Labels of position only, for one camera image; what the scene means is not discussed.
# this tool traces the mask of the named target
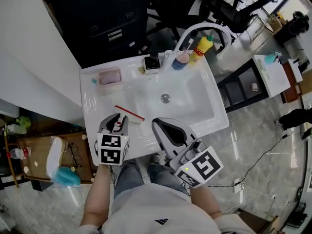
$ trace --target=sink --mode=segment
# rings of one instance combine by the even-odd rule
[[[141,124],[129,123],[130,148],[126,159],[155,153],[160,147],[152,132],[156,117],[168,117],[189,124],[197,137],[226,128],[229,125],[225,108],[205,58],[195,67],[177,71],[161,68],[158,74],[141,74],[145,56],[126,58],[80,70],[81,98],[86,130],[95,165],[94,151],[100,122],[121,106],[145,118]],[[122,84],[114,89],[99,90],[92,82],[105,69],[118,67]]]

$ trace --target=sink drain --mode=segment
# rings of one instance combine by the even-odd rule
[[[171,98],[168,94],[163,94],[161,97],[160,97],[160,100],[163,102],[163,103],[169,103],[171,101]]]

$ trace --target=gray pants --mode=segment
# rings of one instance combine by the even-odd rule
[[[163,165],[150,163],[147,169],[151,183],[166,186],[187,195],[186,190],[181,185],[180,180],[172,175]],[[114,198],[123,191],[144,185],[142,174],[137,163],[132,159],[125,161],[121,167],[117,179]]]

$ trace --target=faucet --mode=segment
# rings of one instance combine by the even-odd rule
[[[170,67],[172,65],[172,63],[174,62],[174,60],[176,58],[176,54],[179,51],[179,48],[182,45],[182,43],[183,43],[184,39],[186,38],[186,36],[192,30],[198,29],[198,28],[203,28],[203,27],[216,28],[216,29],[219,29],[219,30],[223,31],[226,34],[227,39],[228,39],[227,44],[226,44],[225,48],[219,54],[216,55],[216,57],[219,60],[222,59],[224,53],[229,49],[229,47],[231,46],[231,43],[232,43],[230,32],[226,28],[224,28],[224,27],[222,27],[222,26],[220,26],[220,25],[218,25],[216,23],[202,22],[202,23],[194,24],[193,26],[191,26],[188,29],[186,29],[184,31],[184,33],[182,34],[180,40],[178,41],[175,49],[173,51],[172,50],[167,50],[165,52],[164,61],[163,61],[162,65],[161,65],[162,68],[168,68],[168,67]]]

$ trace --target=tile floor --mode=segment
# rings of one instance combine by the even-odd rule
[[[173,49],[175,45],[169,29],[157,32],[152,37],[153,45],[157,46],[156,51]],[[265,34],[261,35],[250,47],[249,37],[243,33],[221,61],[215,58],[215,49],[219,46],[216,37],[216,48],[206,55],[216,80],[221,80],[250,59],[265,37]],[[276,49],[279,47],[271,39],[257,49],[256,53],[268,54]],[[230,186],[235,177],[243,178],[248,168],[281,138],[282,132],[273,121],[295,108],[300,108],[299,102],[283,104],[281,98],[276,96],[229,113],[228,128],[203,137],[204,142],[212,145],[224,164],[224,169],[208,185]],[[289,134],[298,132],[299,129],[295,128]],[[234,194],[231,188],[211,188],[221,209],[226,213],[233,213],[240,207],[263,218],[267,218],[267,212],[270,212],[271,215],[281,216],[282,225],[293,209],[297,188],[302,183],[304,153],[304,143],[299,135],[281,140],[248,173],[242,192]],[[148,183],[144,162],[144,159],[138,160],[143,179]],[[20,189],[12,186],[0,191],[0,203],[9,208],[18,229],[24,234],[69,233],[79,226],[89,189],[90,186],[82,186],[48,188],[44,192],[37,192],[27,182],[21,184]]]

